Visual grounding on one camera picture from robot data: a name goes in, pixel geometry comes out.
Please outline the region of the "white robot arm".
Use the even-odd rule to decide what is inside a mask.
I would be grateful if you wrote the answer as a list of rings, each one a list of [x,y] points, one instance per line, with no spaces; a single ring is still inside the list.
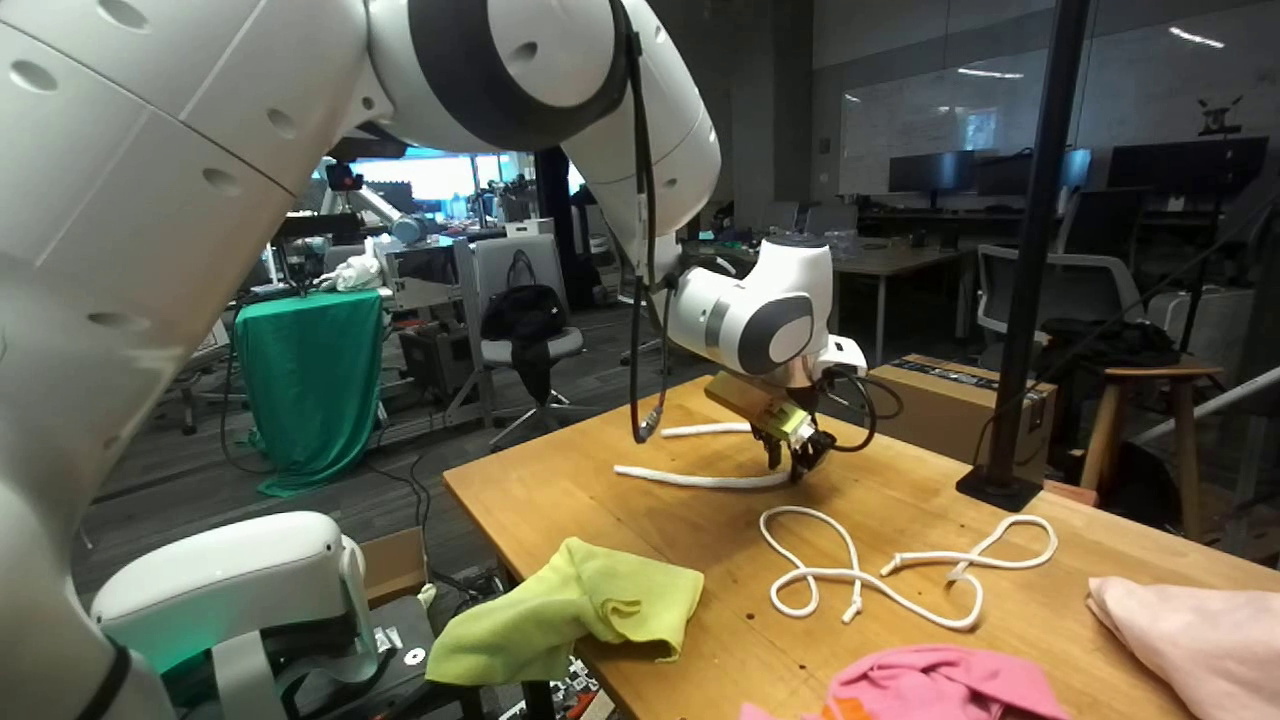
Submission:
[[[677,266],[722,138],[647,0],[0,0],[0,701],[160,718],[160,676],[72,590],[72,532],[179,363],[355,134],[560,150],[663,332],[808,388],[862,362],[834,286],[771,243]]]

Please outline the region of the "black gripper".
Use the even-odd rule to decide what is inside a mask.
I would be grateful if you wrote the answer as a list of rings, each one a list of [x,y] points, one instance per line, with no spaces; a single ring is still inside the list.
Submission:
[[[783,437],[768,437],[768,470],[782,470],[789,485],[800,485],[830,451],[836,449],[836,437],[815,430],[808,439],[792,445]]]

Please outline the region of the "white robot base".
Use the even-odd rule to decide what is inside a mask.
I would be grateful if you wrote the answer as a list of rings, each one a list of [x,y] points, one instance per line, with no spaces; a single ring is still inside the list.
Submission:
[[[326,511],[222,523],[124,563],[94,619],[165,684],[176,713],[326,720],[384,674],[365,551]]]

